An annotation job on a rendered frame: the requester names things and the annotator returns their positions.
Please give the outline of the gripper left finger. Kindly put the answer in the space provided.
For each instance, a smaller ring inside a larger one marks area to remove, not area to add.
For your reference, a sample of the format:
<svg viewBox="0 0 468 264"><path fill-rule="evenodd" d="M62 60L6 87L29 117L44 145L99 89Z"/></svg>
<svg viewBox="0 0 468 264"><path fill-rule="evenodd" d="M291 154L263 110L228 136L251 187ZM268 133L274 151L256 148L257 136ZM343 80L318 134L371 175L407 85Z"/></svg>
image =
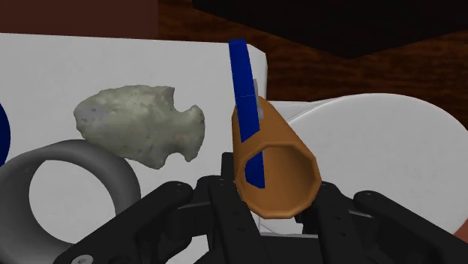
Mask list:
<svg viewBox="0 0 468 264"><path fill-rule="evenodd" d="M167 264L194 236L208 252L189 264L272 264L233 183L233 154L196 188L169 181L60 254L52 264Z"/></svg>

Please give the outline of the dark blue round object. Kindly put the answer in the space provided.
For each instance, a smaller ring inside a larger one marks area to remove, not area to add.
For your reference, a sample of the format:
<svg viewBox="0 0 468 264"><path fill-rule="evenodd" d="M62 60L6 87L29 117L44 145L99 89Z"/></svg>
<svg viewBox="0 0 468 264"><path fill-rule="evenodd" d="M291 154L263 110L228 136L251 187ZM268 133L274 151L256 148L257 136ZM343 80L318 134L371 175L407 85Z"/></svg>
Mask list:
<svg viewBox="0 0 468 264"><path fill-rule="evenodd" d="M11 129L8 116L5 109L0 104L0 166L2 166L8 157L11 147Z"/></svg>

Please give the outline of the blue stick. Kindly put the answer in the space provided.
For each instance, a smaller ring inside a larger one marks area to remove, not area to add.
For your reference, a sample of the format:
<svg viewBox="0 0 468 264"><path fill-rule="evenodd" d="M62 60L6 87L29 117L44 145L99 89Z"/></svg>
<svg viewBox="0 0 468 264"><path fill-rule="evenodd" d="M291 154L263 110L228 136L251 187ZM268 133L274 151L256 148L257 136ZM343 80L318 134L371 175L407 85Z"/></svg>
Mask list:
<svg viewBox="0 0 468 264"><path fill-rule="evenodd" d="M260 131L263 114L246 40L229 40L228 45L240 140L243 143ZM256 188L266 187L262 151L247 160L244 174L247 183Z"/></svg>

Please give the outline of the grey-green rough stone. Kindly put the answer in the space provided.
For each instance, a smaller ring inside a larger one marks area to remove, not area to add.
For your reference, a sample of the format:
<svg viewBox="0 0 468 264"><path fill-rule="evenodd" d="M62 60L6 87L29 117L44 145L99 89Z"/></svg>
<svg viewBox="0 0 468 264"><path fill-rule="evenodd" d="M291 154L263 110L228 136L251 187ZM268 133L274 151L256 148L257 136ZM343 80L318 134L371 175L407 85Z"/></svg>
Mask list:
<svg viewBox="0 0 468 264"><path fill-rule="evenodd" d="M174 94L171 86L101 90L74 109L76 129L90 143L155 170L175 153L190 162L205 138L205 116L197 105L178 111Z"/></svg>

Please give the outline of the brown tube cup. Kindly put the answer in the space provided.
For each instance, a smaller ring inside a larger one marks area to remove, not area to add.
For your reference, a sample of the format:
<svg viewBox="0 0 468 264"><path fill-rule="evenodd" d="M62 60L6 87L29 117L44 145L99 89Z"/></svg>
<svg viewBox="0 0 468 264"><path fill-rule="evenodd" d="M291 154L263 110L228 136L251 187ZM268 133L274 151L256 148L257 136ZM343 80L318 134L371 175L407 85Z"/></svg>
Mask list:
<svg viewBox="0 0 468 264"><path fill-rule="evenodd" d="M241 141L238 111L232 113L234 182L249 209L265 219L293 218L314 201L322 179L317 160L281 114L264 98L259 132ZM263 156L265 187L247 181L245 169Z"/></svg>

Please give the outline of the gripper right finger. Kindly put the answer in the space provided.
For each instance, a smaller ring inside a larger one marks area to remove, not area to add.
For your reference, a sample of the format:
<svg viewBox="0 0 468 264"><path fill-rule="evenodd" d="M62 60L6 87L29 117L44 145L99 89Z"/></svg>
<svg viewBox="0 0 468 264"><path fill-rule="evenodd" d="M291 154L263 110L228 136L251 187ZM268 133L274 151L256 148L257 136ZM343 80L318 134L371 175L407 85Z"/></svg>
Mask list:
<svg viewBox="0 0 468 264"><path fill-rule="evenodd" d="M296 220L324 264L468 264L468 243L375 191L348 198L324 182Z"/></svg>

